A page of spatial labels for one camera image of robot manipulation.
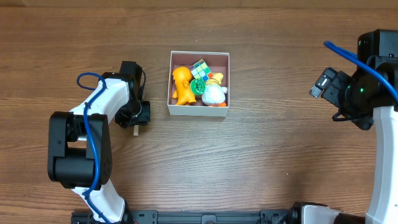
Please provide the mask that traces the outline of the wooden cat rattle drum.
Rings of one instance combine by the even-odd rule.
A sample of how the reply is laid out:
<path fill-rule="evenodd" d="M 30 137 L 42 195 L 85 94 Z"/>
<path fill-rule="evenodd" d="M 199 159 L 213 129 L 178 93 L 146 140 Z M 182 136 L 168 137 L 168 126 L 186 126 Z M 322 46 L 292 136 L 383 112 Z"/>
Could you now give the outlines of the wooden cat rattle drum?
<path fill-rule="evenodd" d="M 139 125 L 134 125 L 133 135 L 134 136 L 138 136 L 139 135 Z"/>

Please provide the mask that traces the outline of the orange dinosaur toy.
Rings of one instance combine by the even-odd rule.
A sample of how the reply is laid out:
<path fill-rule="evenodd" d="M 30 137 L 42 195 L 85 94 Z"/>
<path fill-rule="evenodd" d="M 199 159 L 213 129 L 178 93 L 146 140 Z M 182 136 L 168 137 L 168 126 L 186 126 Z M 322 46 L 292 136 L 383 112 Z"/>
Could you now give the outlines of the orange dinosaur toy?
<path fill-rule="evenodd" d="M 196 98 L 190 89 L 190 81 L 193 76 L 187 67 L 178 67 L 173 72 L 175 91 L 173 99 L 177 99 L 176 105 L 190 105 L 196 103 Z"/>

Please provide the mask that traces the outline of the green round plastic toy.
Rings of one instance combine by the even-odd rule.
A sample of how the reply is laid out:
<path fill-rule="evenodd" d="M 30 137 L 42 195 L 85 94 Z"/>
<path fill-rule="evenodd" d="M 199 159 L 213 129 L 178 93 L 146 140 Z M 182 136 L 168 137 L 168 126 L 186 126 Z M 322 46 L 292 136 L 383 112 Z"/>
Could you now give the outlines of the green round plastic toy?
<path fill-rule="evenodd" d="M 194 95 L 202 95 L 205 92 L 206 84 L 203 79 L 193 79 L 190 82 L 190 89 Z"/>

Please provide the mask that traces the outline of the colourful puzzle cube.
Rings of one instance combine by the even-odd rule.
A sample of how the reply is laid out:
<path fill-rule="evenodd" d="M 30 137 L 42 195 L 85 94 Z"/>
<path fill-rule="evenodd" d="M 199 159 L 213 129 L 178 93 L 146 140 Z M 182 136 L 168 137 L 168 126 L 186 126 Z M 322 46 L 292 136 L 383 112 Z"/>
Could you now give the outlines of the colourful puzzle cube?
<path fill-rule="evenodd" d="M 202 79 L 203 81 L 207 81 L 210 78 L 213 78 L 212 71 L 203 59 L 195 62 L 190 67 L 190 72 L 195 79 Z"/>

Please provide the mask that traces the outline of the white plush duck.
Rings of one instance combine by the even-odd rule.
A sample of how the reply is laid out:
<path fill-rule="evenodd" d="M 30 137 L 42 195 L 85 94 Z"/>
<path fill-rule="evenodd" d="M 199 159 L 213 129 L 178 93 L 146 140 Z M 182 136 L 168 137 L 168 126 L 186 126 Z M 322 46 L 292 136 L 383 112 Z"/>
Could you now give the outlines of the white plush duck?
<path fill-rule="evenodd" d="M 202 102 L 207 106 L 226 107 L 226 94 L 228 88 L 222 85 L 224 75 L 222 73 L 214 73 L 205 85 L 205 92 L 201 96 Z"/>

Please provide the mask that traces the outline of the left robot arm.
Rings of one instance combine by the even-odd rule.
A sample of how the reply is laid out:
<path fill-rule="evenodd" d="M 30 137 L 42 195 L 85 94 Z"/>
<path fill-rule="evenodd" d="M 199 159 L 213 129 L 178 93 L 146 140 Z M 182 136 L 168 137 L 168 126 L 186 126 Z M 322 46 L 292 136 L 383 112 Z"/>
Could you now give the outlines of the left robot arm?
<path fill-rule="evenodd" d="M 122 128 L 147 125 L 150 103 L 142 99 L 146 73 L 123 61 L 118 72 L 92 73 L 98 85 L 69 112 L 49 119 L 47 172 L 53 182 L 78 194 L 89 207 L 73 212 L 72 223 L 135 223 L 125 199 L 110 179 L 112 152 L 109 123 Z"/>

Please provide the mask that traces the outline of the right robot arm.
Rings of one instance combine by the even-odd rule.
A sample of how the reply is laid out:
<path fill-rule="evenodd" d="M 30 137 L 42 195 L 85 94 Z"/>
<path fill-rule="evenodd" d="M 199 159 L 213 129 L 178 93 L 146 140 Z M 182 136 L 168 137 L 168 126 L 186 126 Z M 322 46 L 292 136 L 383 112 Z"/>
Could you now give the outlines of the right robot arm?
<path fill-rule="evenodd" d="M 337 107 L 335 122 L 376 129 L 376 165 L 365 216 L 326 205 L 296 202 L 279 223 L 397 223 L 397 31 L 377 29 L 358 37 L 352 53 L 329 40 L 324 46 L 357 66 L 353 75 L 328 67 L 309 93 Z"/>

